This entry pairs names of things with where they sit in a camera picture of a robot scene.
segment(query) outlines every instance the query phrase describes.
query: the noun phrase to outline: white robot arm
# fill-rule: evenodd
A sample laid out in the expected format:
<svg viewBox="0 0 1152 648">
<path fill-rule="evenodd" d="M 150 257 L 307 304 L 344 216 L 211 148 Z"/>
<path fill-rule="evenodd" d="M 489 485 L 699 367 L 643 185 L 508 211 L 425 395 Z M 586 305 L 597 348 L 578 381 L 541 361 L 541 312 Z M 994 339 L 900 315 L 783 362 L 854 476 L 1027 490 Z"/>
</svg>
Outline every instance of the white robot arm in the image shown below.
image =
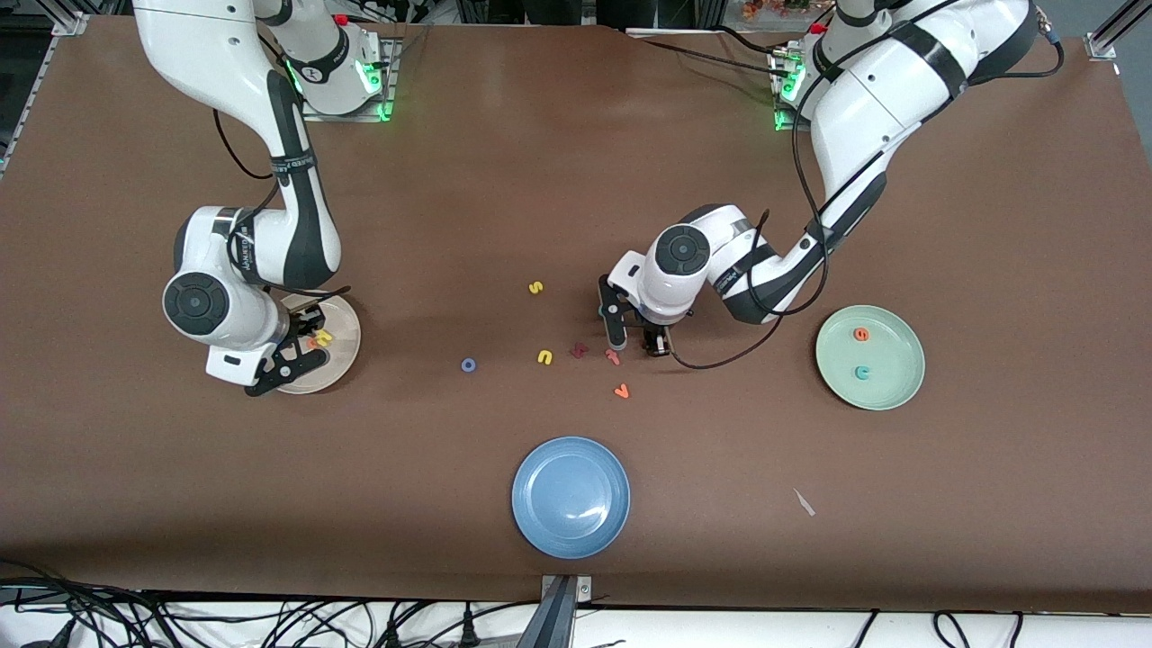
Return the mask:
<svg viewBox="0 0 1152 648">
<path fill-rule="evenodd" d="M 270 5 L 258 3 L 265 9 Z M 324 50 L 326 40 L 331 51 L 339 30 L 331 17 L 326 23 L 314 18 L 317 6 L 323 9 L 323 1 L 283 3 L 297 20 L 321 25 L 314 30 L 318 45 L 312 50 Z M 255 130 L 271 156 L 285 209 L 196 210 L 176 236 L 176 273 L 164 292 L 165 315 L 172 325 L 210 345 L 206 371 L 253 387 L 264 374 L 265 360 L 318 312 L 289 314 L 262 288 L 317 288 L 340 266 L 340 238 L 324 199 L 300 104 L 291 83 L 273 70 L 260 47 L 251 0 L 136 0 L 135 8 L 152 67 L 181 92 Z M 300 31 L 287 18 L 278 29 L 289 42 L 288 35 Z M 308 51 L 304 40 L 298 38 L 294 51 Z M 343 100 L 348 96 L 332 95 Z M 309 363 L 324 363 L 325 357 L 306 355 L 312 357 L 293 368 L 296 372 L 308 370 Z"/>
<path fill-rule="evenodd" d="M 735 205 L 694 210 L 646 255 L 627 253 L 601 278 L 609 345 L 623 348 L 623 315 L 634 310 L 649 353 L 668 353 L 664 327 L 690 314 L 705 281 L 741 322 L 763 324 L 786 314 L 826 255 L 879 199 L 896 149 L 970 80 L 1000 74 L 1028 52 L 1037 33 L 1033 10 L 1030 0 L 839 2 L 828 31 L 805 37 L 795 58 L 847 59 L 840 67 L 814 62 L 821 74 L 808 78 L 801 68 L 795 88 L 778 98 L 811 115 L 827 197 L 819 225 L 813 218 L 799 241 L 779 254 Z"/>
</svg>

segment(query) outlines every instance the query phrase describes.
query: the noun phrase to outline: white floor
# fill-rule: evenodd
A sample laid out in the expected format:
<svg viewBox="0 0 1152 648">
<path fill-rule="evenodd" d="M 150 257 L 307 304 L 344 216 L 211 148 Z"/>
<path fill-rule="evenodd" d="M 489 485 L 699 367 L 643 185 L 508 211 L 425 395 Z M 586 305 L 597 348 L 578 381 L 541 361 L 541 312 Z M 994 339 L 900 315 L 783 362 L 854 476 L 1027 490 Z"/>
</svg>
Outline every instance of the white floor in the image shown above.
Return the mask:
<svg viewBox="0 0 1152 648">
<path fill-rule="evenodd" d="M 324 612 L 338 611 L 347 603 L 333 603 Z M 491 604 L 473 605 L 479 611 Z M 371 604 L 376 636 L 382 632 L 388 618 L 389 603 Z M 279 603 L 197 603 L 174 604 L 173 611 L 211 616 L 275 615 Z M 476 631 L 482 639 L 514 636 L 523 631 L 533 606 L 525 605 L 495 612 L 476 619 Z M 406 646 L 426 639 L 458 621 L 461 603 L 439 603 L 417 613 L 401 628 Z M 854 646 L 866 612 L 723 612 L 723 611 L 582 611 L 576 620 L 573 648 L 604 648 L 620 642 L 621 648 L 848 648 Z M 1011 615 L 956 615 L 968 635 L 971 648 L 1007 648 L 1015 617 Z M 0 648 L 17 648 L 32 641 L 47 641 L 63 626 L 67 616 L 35 611 L 16 612 L 0 609 Z M 198 624 L 183 626 L 209 646 L 215 648 L 257 648 L 275 625 L 274 618 L 245 624 Z M 354 610 L 333 625 L 344 630 L 353 643 L 364 646 L 369 640 L 369 623 L 363 609 Z M 955 646 L 963 646 L 950 626 L 945 623 L 945 636 Z M 111 625 L 109 634 L 120 640 L 123 633 Z M 291 646 L 316 623 L 301 624 L 276 646 Z M 446 647 L 458 640 L 458 630 L 446 634 L 438 643 Z M 182 641 L 187 648 L 192 641 Z M 342 648 L 343 640 L 333 633 L 309 639 L 314 648 Z M 77 630 L 70 648 L 97 648 L 94 635 Z M 941 647 L 930 613 L 884 613 L 877 618 L 863 643 L 866 648 Z M 1029 615 L 1016 643 L 1018 648 L 1061 647 L 1152 647 L 1152 618 L 1105 617 L 1070 615 Z"/>
</svg>

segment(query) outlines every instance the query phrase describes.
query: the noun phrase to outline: brown table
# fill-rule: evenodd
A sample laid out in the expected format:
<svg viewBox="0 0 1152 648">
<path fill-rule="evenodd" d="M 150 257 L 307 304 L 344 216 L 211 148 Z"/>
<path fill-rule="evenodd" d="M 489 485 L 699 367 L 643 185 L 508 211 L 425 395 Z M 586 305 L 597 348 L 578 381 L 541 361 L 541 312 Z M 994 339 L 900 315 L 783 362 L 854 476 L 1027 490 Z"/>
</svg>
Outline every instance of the brown table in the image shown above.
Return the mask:
<svg viewBox="0 0 1152 648">
<path fill-rule="evenodd" d="M 771 206 L 770 241 L 795 241 L 766 78 L 602 28 L 412 33 L 391 123 L 311 127 L 361 356 L 326 393 L 260 399 L 203 374 L 160 293 L 184 217 L 265 184 L 130 20 L 60 45 L 0 183 L 0 552 L 144 588 L 514 600 L 584 572 L 615 603 L 1152 609 L 1152 173 L 1111 65 L 1071 44 L 1053 78 L 964 95 L 896 156 L 820 301 L 688 372 L 599 356 L 596 279 L 707 202 Z M 817 374 L 819 324 L 854 303 L 924 342 L 893 412 Z M 705 292 L 676 332 L 706 361 L 763 329 Z M 632 484 L 623 534 L 576 563 L 508 503 L 561 435 Z"/>
</svg>

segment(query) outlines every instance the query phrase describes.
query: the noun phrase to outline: beige plate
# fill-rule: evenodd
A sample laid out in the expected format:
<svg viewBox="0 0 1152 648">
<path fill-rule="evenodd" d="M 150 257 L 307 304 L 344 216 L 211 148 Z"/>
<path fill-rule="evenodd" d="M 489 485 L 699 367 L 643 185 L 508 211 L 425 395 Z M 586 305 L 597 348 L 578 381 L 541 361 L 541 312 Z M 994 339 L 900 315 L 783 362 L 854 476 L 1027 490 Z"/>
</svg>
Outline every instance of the beige plate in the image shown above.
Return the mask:
<svg viewBox="0 0 1152 648">
<path fill-rule="evenodd" d="M 288 295 L 281 302 L 291 310 L 310 299 L 302 295 Z M 324 349 L 328 352 L 328 361 L 324 367 L 309 371 L 296 378 L 294 383 L 281 385 L 276 390 L 291 394 L 318 392 L 339 380 L 356 360 L 356 354 L 359 353 L 361 330 L 359 318 L 356 317 L 351 304 L 338 296 L 320 302 L 320 310 L 324 311 L 324 330 L 332 336 L 332 341 Z"/>
</svg>

